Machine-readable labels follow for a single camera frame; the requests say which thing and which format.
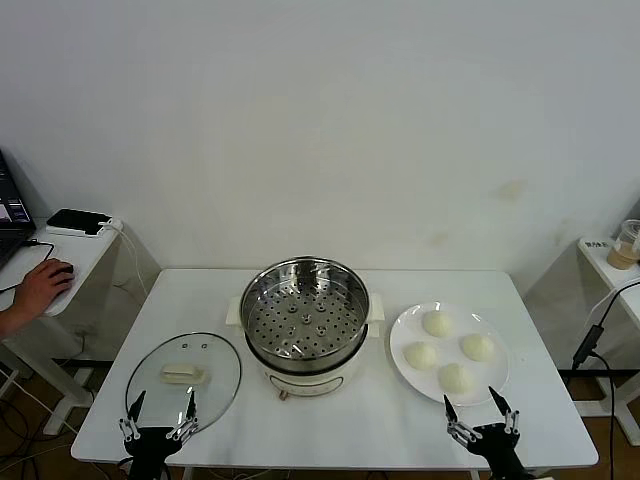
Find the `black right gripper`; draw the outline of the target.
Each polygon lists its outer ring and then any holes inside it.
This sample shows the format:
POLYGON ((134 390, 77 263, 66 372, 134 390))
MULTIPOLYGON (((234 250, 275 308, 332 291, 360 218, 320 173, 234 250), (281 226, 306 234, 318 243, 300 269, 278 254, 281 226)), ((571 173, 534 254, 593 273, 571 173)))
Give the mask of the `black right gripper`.
POLYGON ((444 394, 446 431, 460 445, 469 445, 470 453, 486 460, 493 479, 527 479, 528 472, 515 452, 520 438, 520 412, 513 410, 493 387, 489 386, 488 389, 503 416, 503 422, 472 428, 459 420, 449 398, 444 394))

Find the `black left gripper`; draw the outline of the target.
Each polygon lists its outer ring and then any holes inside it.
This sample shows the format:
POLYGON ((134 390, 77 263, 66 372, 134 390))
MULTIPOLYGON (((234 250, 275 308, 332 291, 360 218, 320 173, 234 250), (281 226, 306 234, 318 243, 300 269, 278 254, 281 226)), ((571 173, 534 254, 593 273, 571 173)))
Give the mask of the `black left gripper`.
POLYGON ((171 478, 166 459, 180 450, 180 442, 187 442, 199 428, 196 416, 195 392, 191 391, 186 413, 178 425, 170 427, 143 427, 137 420, 142 410, 146 391, 143 390, 130 407, 125 418, 119 419, 119 428, 124 437, 124 448, 129 454, 128 478, 153 480, 171 478))

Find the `bare person hand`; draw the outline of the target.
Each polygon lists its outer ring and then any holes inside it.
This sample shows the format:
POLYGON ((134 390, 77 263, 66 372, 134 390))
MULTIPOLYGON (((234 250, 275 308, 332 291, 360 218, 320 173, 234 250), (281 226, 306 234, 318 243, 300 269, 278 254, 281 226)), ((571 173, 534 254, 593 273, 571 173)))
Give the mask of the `bare person hand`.
POLYGON ((74 267, 58 259, 41 262, 27 273, 16 288, 11 310, 21 319, 32 320, 72 286, 74 267))

